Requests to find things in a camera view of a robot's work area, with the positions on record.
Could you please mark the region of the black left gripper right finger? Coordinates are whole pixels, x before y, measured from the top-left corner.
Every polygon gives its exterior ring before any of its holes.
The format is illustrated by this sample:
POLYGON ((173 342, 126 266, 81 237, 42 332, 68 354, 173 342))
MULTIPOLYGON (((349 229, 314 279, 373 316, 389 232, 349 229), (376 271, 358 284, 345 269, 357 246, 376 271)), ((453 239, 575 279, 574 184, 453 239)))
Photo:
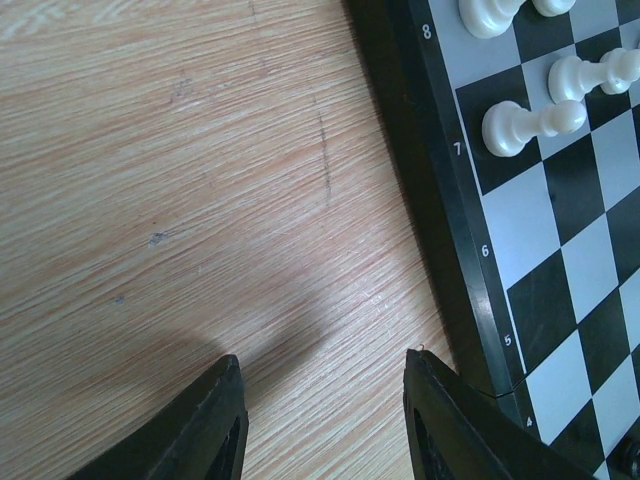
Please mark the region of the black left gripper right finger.
POLYGON ((404 412, 417 479, 596 479, 605 454, 582 355, 559 348, 520 385, 514 419, 428 350, 409 350, 404 412))

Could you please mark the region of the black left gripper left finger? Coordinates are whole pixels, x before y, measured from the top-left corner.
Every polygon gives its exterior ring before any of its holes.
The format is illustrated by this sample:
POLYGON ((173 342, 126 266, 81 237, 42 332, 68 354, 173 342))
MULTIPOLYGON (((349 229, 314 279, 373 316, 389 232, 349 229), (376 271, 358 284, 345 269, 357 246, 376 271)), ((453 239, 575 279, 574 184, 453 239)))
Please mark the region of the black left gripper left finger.
POLYGON ((239 479, 248 436, 238 358, 222 356, 72 479, 239 479))

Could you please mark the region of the black and grey chessboard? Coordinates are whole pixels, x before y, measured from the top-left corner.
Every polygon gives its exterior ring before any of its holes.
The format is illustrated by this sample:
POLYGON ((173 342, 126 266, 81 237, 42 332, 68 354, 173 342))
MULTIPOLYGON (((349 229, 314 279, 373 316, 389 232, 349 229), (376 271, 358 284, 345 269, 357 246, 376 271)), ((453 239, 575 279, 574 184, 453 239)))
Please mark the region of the black and grey chessboard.
POLYGON ((361 54, 461 379, 510 419, 559 348, 585 361, 605 454, 639 438, 639 79, 594 88, 582 127, 497 157, 482 120, 510 100, 555 103, 553 63, 639 49, 635 1, 525 1, 502 35, 465 28, 458 1, 351 1, 361 54))

